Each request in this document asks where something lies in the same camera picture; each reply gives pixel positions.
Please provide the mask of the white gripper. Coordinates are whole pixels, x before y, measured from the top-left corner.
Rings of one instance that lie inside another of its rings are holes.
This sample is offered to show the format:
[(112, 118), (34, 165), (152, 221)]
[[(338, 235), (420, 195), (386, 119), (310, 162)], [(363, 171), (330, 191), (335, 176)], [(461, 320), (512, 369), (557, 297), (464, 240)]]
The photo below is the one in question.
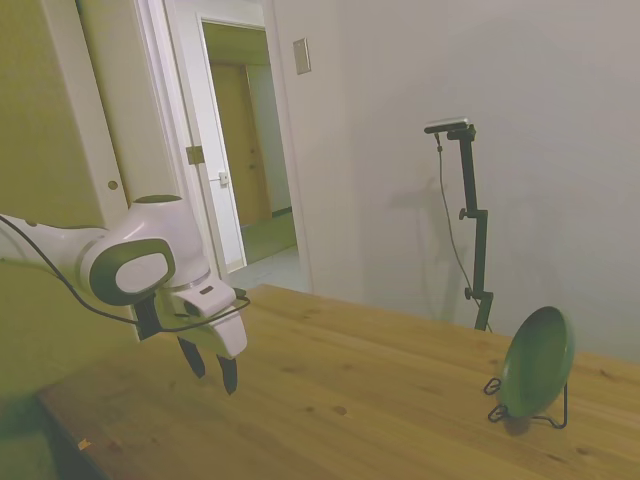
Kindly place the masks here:
[(198, 347), (218, 354), (216, 358), (228, 395), (238, 388), (235, 357), (247, 347), (239, 308), (234, 290), (224, 282), (202, 282), (190, 288), (159, 291), (162, 329), (179, 337), (182, 353), (197, 378), (206, 374)]

